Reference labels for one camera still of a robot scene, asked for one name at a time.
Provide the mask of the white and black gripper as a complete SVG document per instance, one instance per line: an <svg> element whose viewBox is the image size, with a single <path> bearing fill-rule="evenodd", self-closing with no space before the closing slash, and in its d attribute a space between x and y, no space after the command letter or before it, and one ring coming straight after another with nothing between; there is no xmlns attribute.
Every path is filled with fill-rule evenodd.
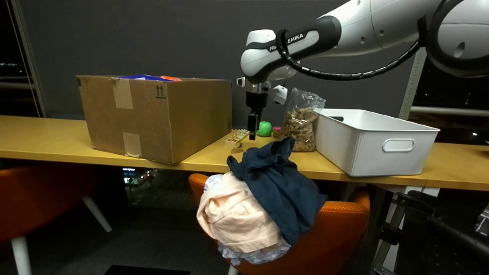
<svg viewBox="0 0 489 275"><path fill-rule="evenodd" d="M269 81L252 84L244 77L238 77L235 83L246 93L246 106L252 113L247 116L249 141L255 141L257 116L260 116L266 109L267 99L272 99L275 104L284 106L289 98L289 89L281 84L270 84Z"/></svg>

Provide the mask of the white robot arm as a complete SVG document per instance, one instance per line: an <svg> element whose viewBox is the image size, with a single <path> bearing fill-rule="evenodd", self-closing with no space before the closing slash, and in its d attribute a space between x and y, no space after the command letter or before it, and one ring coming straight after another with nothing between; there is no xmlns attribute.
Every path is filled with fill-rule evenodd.
<svg viewBox="0 0 489 275"><path fill-rule="evenodd" d="M367 72L332 74L304 67L309 57L350 57L405 43L408 52ZM385 74L423 48L440 70L460 78L489 74L489 0L347 0L293 29L255 29L240 57L247 132L255 135L272 84L301 72L353 81Z"/></svg>

